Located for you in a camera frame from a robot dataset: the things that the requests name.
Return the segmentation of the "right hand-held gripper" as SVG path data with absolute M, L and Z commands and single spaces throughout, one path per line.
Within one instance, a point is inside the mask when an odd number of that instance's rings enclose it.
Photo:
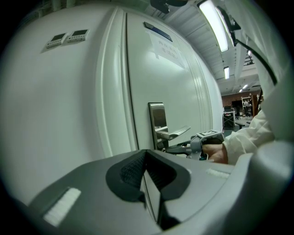
M 197 133 L 191 141 L 185 141 L 165 149 L 166 153 L 173 155 L 184 154 L 193 160 L 208 160 L 209 156 L 203 151 L 203 145 L 219 145 L 224 141 L 224 135 L 221 131 L 207 130 Z

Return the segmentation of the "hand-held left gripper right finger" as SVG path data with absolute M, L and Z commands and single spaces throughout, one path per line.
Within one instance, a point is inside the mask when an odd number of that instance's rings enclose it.
M 270 235 L 288 229 L 283 212 L 291 205 L 293 143 L 265 144 L 234 166 L 147 155 L 169 160 L 190 176 L 180 197 L 160 204 L 159 235 Z

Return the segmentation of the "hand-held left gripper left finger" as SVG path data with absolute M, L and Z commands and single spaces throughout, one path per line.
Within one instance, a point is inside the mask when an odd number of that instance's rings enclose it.
M 154 235 L 141 190 L 145 151 L 132 151 L 78 166 L 29 204 L 42 229 L 55 235 Z

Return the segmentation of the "person's right hand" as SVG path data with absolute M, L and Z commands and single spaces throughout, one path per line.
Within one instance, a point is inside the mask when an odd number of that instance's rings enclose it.
M 208 159 L 214 163 L 228 164 L 227 150 L 223 144 L 203 145 L 203 152 L 208 154 Z

